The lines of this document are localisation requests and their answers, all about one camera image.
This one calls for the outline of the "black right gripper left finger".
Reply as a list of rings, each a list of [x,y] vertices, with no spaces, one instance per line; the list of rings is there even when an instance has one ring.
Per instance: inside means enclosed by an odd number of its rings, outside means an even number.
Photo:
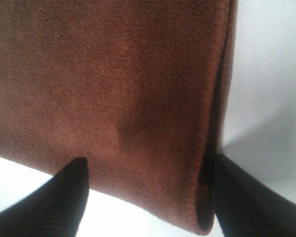
[[[36,191],[0,212],[0,237],[74,237],[88,195],[87,159],[75,158]]]

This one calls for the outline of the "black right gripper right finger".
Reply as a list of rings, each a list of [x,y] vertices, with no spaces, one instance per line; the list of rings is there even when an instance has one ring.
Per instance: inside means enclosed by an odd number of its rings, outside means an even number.
[[[215,158],[212,203],[226,237],[296,237],[296,204],[224,155]]]

